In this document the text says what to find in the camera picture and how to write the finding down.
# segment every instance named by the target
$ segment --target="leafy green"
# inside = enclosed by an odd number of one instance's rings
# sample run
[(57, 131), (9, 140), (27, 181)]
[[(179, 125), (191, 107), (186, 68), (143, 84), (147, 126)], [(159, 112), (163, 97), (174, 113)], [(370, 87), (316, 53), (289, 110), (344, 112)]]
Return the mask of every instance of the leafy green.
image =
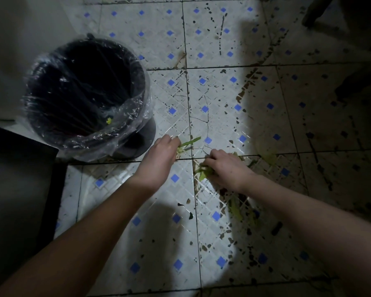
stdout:
[(193, 140), (190, 140), (189, 142), (185, 142), (183, 144), (181, 144), (178, 148), (177, 148), (177, 154), (179, 153), (183, 153), (184, 152), (184, 147), (188, 146), (188, 145), (191, 145), (192, 143), (195, 143), (197, 142), (198, 140), (200, 140), (201, 137), (197, 137), (196, 139), (193, 139)]

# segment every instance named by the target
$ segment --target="tiled floor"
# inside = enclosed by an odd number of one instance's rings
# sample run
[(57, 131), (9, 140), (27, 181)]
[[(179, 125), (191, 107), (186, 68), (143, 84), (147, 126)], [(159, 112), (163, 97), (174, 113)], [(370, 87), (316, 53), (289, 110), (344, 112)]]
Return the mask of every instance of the tiled floor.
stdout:
[[(343, 296), (269, 210), (193, 172), (212, 148), (237, 152), (253, 171), (371, 221), (371, 86), (345, 103), (334, 94), (371, 60), (371, 27), (357, 30), (334, 0), (305, 29), (310, 2), (63, 0), (78, 33), (119, 39), (149, 70), (156, 137), (202, 137), (129, 223), (90, 295)], [(141, 159), (69, 166), (56, 236)]]

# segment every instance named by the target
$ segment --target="dark stain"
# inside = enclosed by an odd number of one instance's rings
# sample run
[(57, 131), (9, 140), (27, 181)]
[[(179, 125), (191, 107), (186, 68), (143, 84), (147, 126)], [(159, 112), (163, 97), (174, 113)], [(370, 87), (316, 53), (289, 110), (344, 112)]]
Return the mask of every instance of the dark stain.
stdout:
[(277, 234), (279, 233), (279, 230), (280, 230), (282, 227), (283, 227), (283, 223), (282, 223), (281, 221), (279, 221), (279, 222), (276, 224), (275, 228), (272, 229), (272, 231), (271, 231), (271, 235), (273, 235), (273, 236), (277, 235)]

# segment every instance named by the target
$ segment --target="trash can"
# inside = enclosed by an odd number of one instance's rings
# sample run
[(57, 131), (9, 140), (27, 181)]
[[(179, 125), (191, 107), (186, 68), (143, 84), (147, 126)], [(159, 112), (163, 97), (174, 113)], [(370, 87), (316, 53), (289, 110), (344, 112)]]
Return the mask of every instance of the trash can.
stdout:
[(88, 34), (36, 60), (22, 98), (31, 128), (82, 161), (135, 158), (153, 143), (149, 77), (132, 51)]

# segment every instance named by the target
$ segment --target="tile grout line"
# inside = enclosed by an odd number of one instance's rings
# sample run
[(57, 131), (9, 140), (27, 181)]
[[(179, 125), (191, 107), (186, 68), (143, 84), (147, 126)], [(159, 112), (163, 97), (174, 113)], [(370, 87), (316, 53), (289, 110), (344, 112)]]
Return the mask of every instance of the tile grout line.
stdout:
[[(184, 34), (184, 54), (185, 54), (185, 68), (187, 71), (187, 44), (186, 44), (186, 21), (184, 18), (184, 3), (182, 2), (182, 14), (183, 14), (183, 34)], [(185, 74), (185, 84), (187, 87), (187, 110), (188, 110), (188, 127), (189, 137), (191, 138), (191, 119), (189, 113), (189, 90), (188, 90), (188, 73)], [(201, 276), (201, 255), (199, 254), (199, 233), (198, 233), (198, 213), (197, 213), (197, 193), (195, 192), (194, 184), (194, 161), (192, 160), (192, 146), (191, 146), (191, 169), (192, 169), (192, 185), (194, 187), (194, 204), (195, 204), (195, 224), (197, 226), (197, 249), (198, 249), (198, 269), (199, 269), (199, 287), (202, 288), (202, 276)]]
[[(346, 150), (323, 150), (323, 151), (315, 151), (316, 153), (329, 153), (329, 152), (357, 152), (357, 151), (371, 151), (371, 148), (368, 149), (346, 149)], [(275, 155), (288, 155), (288, 154), (314, 154), (313, 151), (301, 151), (301, 152), (285, 152), (285, 153), (275, 153)], [(241, 156), (260, 156), (259, 154), (245, 154)], [(194, 159), (204, 159), (205, 157), (193, 157), (193, 158), (180, 158), (178, 160), (194, 160)], [(136, 161), (108, 161), (108, 162), (100, 162), (100, 163), (68, 163), (68, 165), (107, 165), (107, 164), (130, 164), (130, 163), (137, 163), (141, 162), (141, 160)]]
[(288, 111), (288, 107), (287, 107), (287, 102), (286, 102), (286, 99), (284, 97), (284, 91), (283, 91), (283, 87), (282, 87), (282, 81), (281, 81), (281, 77), (279, 75), (279, 71), (278, 71), (278, 67), (276, 66), (275, 67), (275, 70), (276, 70), (276, 74), (278, 76), (278, 79), (279, 79), (279, 86), (281, 88), (281, 92), (282, 92), (282, 97), (283, 97), (283, 101), (284, 101), (284, 105), (286, 107), (286, 111), (287, 111), (287, 118), (288, 118), (288, 123), (290, 124), (290, 129), (291, 129), (291, 133), (293, 135), (293, 141), (294, 141), (294, 145), (296, 146), (296, 151), (297, 151), (297, 158), (299, 160), (299, 164), (301, 165), (301, 171), (302, 171), (302, 176), (304, 178), (304, 182), (305, 182), (305, 188), (307, 189), (307, 194), (309, 196), (309, 188), (308, 188), (308, 184), (307, 184), (307, 179), (305, 177), (305, 172), (304, 172), (304, 168), (302, 166), (302, 162), (301, 162), (301, 157), (299, 155), (299, 152), (298, 152), (298, 147), (297, 147), (297, 142), (296, 142), (296, 136), (294, 135), (294, 130), (293, 130), (293, 125), (291, 124), (291, 120), (290, 120), (290, 113)]
[(153, 68), (147, 69), (148, 71), (167, 71), (167, 70), (199, 70), (199, 69), (222, 69), (222, 68), (258, 68), (266, 66), (319, 66), (324, 64), (337, 65), (337, 64), (365, 64), (366, 61), (346, 61), (346, 62), (313, 62), (313, 63), (297, 63), (297, 64), (249, 64), (249, 65), (237, 65), (237, 66), (208, 66), (208, 67), (196, 67), (196, 68)]
[(77, 220), (78, 220), (78, 210), (79, 210), (79, 207), (80, 207), (80, 199), (81, 199), (81, 188), (82, 188), (82, 183), (83, 183), (83, 172), (84, 172), (84, 166), (82, 165), (81, 166), (81, 181), (80, 181), (80, 192), (78, 193), (78, 202), (77, 202), (77, 213), (75, 215), (75, 223), (77, 223)]

